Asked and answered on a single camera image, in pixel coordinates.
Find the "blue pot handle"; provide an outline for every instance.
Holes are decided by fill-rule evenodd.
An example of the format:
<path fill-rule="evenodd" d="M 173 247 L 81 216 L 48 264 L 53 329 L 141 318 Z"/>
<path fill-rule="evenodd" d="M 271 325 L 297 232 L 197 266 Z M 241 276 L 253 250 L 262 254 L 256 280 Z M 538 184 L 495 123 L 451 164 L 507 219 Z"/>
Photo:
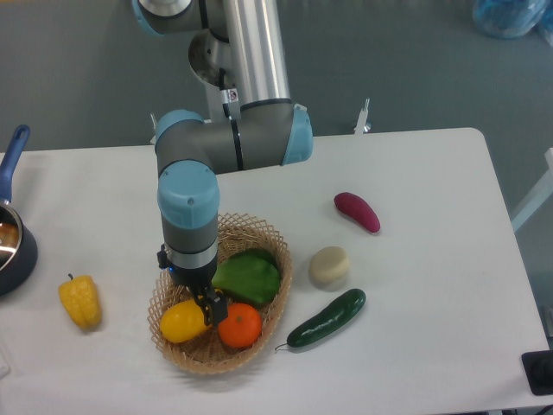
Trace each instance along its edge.
<path fill-rule="evenodd" d="M 27 125 L 19 125 L 11 138 L 10 145 L 0 164 L 0 200 L 11 201 L 11 179 L 30 132 Z"/>

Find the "wicker basket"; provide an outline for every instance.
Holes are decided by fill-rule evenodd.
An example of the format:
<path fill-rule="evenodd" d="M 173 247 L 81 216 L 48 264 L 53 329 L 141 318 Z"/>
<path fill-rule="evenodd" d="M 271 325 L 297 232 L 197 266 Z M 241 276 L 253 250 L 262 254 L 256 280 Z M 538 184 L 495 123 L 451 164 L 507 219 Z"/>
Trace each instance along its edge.
<path fill-rule="evenodd" d="M 174 344 L 162 337 L 159 323 L 163 313 L 171 306 L 192 298 L 182 286 L 174 286 L 167 271 L 162 271 L 156 281 L 156 289 L 149 300 L 149 329 L 152 340 L 163 357 L 183 370 L 198 374 L 221 374 L 229 372 L 253 358 L 269 340 L 283 313 L 292 281 L 292 261 L 288 244 L 280 233 L 265 220 L 247 214 L 225 214 L 219 216 L 219 263 L 233 254 L 250 248 L 263 248 L 276 260 L 281 275 L 281 285 L 272 303 L 258 309 L 263 320 L 261 336 L 250 348 L 238 350 L 229 348 L 219 339 L 217 329 L 188 342 Z"/>

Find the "sweet potato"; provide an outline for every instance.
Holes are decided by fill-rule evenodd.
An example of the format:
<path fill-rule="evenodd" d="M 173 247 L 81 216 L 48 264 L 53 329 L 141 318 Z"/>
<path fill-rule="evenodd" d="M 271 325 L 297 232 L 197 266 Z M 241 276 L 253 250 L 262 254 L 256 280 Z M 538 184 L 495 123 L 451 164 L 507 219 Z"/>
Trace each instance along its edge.
<path fill-rule="evenodd" d="M 334 205 L 344 215 L 358 222 L 370 233 L 380 230 L 380 220 L 369 204 L 361 197 L 353 193 L 340 193 L 334 197 Z"/>

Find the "saucepan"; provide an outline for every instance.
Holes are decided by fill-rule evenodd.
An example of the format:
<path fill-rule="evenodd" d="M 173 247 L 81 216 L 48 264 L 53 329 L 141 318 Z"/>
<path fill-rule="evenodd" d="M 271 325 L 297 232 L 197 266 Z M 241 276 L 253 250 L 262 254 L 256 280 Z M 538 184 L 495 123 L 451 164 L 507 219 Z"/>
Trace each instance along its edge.
<path fill-rule="evenodd" d="M 10 205 L 12 177 L 29 134 L 28 126 L 19 125 L 0 163 L 0 296 L 25 282 L 38 257 L 35 237 Z"/>

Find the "yellow pepper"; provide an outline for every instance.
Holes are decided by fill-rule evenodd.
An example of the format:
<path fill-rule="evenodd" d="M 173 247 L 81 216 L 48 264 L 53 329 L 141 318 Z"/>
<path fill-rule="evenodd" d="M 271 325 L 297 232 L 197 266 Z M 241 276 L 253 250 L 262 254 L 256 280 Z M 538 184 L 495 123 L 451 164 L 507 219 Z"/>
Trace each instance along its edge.
<path fill-rule="evenodd" d="M 194 339 L 210 327 L 204 324 L 204 314 L 194 300 L 183 301 L 169 308 L 159 324 L 163 337 L 173 343 Z"/>
<path fill-rule="evenodd" d="M 102 320 L 96 284 L 90 275 L 81 275 L 60 285 L 58 292 L 67 314 L 82 329 L 91 329 Z"/>

